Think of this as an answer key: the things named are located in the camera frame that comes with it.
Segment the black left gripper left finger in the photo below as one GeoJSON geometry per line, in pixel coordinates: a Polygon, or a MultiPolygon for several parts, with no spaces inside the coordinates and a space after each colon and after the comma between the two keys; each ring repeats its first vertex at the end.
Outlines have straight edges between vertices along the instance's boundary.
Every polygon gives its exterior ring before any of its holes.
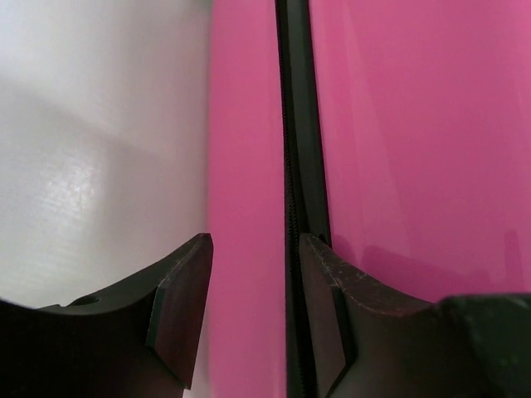
{"type": "Polygon", "coordinates": [[[213,243],[170,255],[66,306],[1,303],[4,397],[180,397],[190,389],[213,243]]]}

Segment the pink hard-shell suitcase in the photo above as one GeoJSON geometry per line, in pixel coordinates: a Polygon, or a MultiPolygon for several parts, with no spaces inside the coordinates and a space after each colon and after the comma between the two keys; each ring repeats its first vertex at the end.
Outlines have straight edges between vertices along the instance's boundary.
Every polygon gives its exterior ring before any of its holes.
{"type": "Polygon", "coordinates": [[[212,3],[214,397],[320,397],[300,237],[404,294],[530,297],[527,1],[212,3]]]}

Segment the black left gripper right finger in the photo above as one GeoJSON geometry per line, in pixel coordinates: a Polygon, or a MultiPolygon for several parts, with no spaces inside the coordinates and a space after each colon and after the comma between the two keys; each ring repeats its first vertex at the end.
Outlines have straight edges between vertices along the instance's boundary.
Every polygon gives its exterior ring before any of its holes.
{"type": "Polygon", "coordinates": [[[414,298],[300,237],[320,397],[527,397],[530,297],[414,298]]]}

